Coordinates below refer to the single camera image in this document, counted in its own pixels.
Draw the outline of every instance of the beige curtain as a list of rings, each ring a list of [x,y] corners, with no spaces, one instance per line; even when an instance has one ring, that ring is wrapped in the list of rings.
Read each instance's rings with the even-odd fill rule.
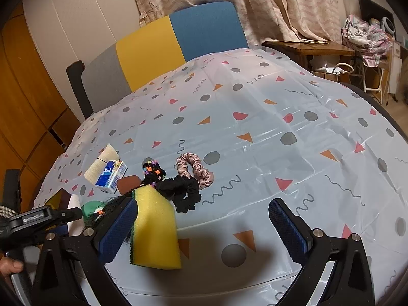
[[[222,0],[136,0],[140,25],[177,10]],[[225,0],[234,3],[251,44],[266,40],[299,42],[332,40],[341,43],[336,0]]]

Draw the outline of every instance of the pink satin scrunchie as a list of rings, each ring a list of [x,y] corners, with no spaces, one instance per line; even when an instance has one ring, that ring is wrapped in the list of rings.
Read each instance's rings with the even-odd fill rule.
[[[191,164],[193,167],[193,175],[198,180],[200,190],[213,183],[214,174],[203,167],[201,159],[194,153],[184,153],[177,159],[177,171],[180,176],[191,177],[191,174],[188,172],[188,164]]]

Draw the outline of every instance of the wooden cabinet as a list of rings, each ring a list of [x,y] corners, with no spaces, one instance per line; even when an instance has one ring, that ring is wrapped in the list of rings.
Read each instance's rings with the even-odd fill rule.
[[[26,211],[80,123],[42,64],[22,4],[0,32],[0,93],[0,201],[5,170],[19,169],[21,210]]]

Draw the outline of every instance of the screw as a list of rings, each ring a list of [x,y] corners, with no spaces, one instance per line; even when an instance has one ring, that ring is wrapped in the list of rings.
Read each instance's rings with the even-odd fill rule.
[[[358,234],[356,234],[356,233],[352,233],[351,234],[351,238],[354,240],[354,241],[360,241],[360,236],[358,236]]]
[[[93,235],[93,229],[92,228],[87,228],[84,230],[84,236],[85,237],[90,237]]]
[[[317,238],[320,238],[320,237],[323,237],[324,232],[323,232],[322,230],[320,230],[320,229],[315,229],[315,230],[313,230],[313,234],[314,234]]]
[[[55,238],[55,234],[54,233],[49,233],[46,236],[47,240],[53,240]]]

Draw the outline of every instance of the finger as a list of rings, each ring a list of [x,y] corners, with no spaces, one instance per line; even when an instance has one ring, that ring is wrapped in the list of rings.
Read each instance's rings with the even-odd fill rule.
[[[24,265],[20,261],[10,259],[8,257],[3,257],[0,260],[0,273],[3,277],[7,277],[14,273],[19,273],[23,270]]]

